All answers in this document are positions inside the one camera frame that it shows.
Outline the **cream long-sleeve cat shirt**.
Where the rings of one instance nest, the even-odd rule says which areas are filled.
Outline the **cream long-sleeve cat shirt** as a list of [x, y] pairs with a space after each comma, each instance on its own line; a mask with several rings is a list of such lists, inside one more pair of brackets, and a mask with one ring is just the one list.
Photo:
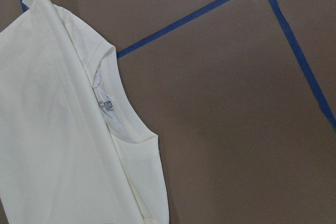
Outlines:
[[114, 45], [50, 0], [1, 32], [1, 201], [9, 223], [168, 223], [158, 136]]

